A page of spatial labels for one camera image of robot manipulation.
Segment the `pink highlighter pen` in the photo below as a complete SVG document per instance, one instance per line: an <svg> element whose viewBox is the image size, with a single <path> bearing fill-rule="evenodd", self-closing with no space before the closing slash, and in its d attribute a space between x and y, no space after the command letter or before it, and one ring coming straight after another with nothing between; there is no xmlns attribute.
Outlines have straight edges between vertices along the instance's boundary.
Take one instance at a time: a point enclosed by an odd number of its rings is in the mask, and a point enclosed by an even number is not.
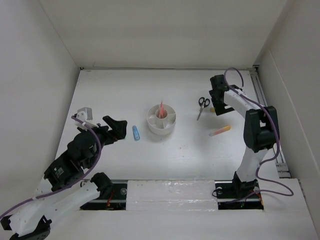
<svg viewBox="0 0 320 240"><path fill-rule="evenodd" d="M163 105L163 101L161 101L160 108L159 108L159 118L163 119L164 118L164 114L165 114L165 108L164 108L164 105Z"/></svg>

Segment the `orange highlighter marker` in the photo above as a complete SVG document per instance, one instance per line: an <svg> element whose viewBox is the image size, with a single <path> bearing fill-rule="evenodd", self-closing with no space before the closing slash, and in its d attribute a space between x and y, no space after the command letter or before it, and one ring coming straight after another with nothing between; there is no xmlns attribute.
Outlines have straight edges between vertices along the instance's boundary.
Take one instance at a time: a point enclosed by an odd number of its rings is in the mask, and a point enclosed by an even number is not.
<svg viewBox="0 0 320 240"><path fill-rule="evenodd" d="M209 136L210 137L213 137L213 136L216 136L216 135L219 135L221 133L224 133L224 132L227 132L231 129L231 126L230 125L225 125L221 128L217 128L215 130L213 130L212 132L209 133Z"/></svg>

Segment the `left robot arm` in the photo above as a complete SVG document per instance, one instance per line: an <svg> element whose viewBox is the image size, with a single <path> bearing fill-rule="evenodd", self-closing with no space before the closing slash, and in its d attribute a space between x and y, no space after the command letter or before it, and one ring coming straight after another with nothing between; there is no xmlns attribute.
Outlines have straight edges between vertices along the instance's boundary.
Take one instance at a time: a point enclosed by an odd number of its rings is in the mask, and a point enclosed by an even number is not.
<svg viewBox="0 0 320 240"><path fill-rule="evenodd" d="M45 170L33 196L11 207L0 216L12 240L44 240L51 226L67 213L97 198L111 198L113 183L104 172L98 172L84 186L61 200L60 193L81 182L97 165L102 149L127 135L126 120L102 119L105 125L92 124L76 113L71 117L78 125L77 134L67 149Z"/></svg>

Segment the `front mounting rail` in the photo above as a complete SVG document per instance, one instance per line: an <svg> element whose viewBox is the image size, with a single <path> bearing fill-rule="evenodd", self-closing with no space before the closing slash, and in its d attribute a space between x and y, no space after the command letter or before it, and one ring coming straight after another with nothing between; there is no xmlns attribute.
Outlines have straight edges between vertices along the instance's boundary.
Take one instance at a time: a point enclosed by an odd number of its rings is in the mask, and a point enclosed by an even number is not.
<svg viewBox="0 0 320 240"><path fill-rule="evenodd" d="M84 211L199 211L263 210L259 194L233 202L230 181L115 180L109 196L91 200Z"/></svg>

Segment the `black handled scissors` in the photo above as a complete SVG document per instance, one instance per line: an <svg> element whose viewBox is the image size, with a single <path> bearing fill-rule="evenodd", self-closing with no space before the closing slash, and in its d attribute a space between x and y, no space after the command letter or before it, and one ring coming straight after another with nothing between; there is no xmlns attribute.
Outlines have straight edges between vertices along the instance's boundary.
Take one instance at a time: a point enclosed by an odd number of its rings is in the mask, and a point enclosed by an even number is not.
<svg viewBox="0 0 320 240"><path fill-rule="evenodd" d="M203 112L203 109L210 105L210 100L208 98L205 98L202 96L198 99L198 104L199 104L200 109L199 109L199 113L198 113L198 116L196 119L197 121L200 119L201 114Z"/></svg>

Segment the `brown capped pen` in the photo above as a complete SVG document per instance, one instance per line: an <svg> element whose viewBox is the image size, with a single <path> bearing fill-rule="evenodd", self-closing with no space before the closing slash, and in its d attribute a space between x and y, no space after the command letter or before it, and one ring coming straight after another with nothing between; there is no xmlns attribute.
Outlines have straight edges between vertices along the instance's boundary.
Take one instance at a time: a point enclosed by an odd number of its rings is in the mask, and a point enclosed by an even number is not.
<svg viewBox="0 0 320 240"><path fill-rule="evenodd" d="M162 107L159 108L158 117L159 117L160 119L163 118L163 108L162 108Z"/></svg>

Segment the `white round divided organizer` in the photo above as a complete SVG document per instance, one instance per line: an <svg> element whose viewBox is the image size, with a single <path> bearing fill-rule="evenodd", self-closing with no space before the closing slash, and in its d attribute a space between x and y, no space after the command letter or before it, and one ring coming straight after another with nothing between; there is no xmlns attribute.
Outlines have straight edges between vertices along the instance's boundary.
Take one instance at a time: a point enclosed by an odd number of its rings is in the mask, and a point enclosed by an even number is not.
<svg viewBox="0 0 320 240"><path fill-rule="evenodd" d="M158 136L170 134L174 130L177 120L176 112L171 106L164 104L163 107L165 108L164 118L159 118L160 105L154 105L146 114L149 130Z"/></svg>

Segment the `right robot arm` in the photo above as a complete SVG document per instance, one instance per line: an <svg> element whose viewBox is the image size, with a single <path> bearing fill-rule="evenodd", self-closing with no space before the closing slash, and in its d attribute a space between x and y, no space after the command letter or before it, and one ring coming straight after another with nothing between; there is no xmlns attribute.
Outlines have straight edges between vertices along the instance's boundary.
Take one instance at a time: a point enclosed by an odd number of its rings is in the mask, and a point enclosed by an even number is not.
<svg viewBox="0 0 320 240"><path fill-rule="evenodd" d="M210 83L209 94L216 115L236 111L244 118L246 148L241 164L230 183L215 185L218 199L241 199L258 188L256 171L279 133L277 110L257 105L236 85L228 86L222 74L211 77Z"/></svg>

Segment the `purple capped pen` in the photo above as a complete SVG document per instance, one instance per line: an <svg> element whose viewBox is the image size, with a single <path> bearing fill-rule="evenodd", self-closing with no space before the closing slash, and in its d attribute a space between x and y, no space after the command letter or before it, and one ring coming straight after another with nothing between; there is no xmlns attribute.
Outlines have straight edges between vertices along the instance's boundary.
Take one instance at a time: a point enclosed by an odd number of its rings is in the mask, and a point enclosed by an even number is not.
<svg viewBox="0 0 320 240"><path fill-rule="evenodd" d="M162 117L164 118L165 117L165 108L164 107L162 107Z"/></svg>

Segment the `blue correction tape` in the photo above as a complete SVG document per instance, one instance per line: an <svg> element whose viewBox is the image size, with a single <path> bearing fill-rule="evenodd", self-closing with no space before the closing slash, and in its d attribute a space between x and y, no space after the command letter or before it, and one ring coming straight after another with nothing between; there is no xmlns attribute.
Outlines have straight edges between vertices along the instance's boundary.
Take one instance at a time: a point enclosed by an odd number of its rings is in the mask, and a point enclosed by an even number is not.
<svg viewBox="0 0 320 240"><path fill-rule="evenodd" d="M139 134L139 131L138 131L138 128L136 125L132 126L132 132L133 132L134 140L139 141L141 138L140 138L140 134Z"/></svg>

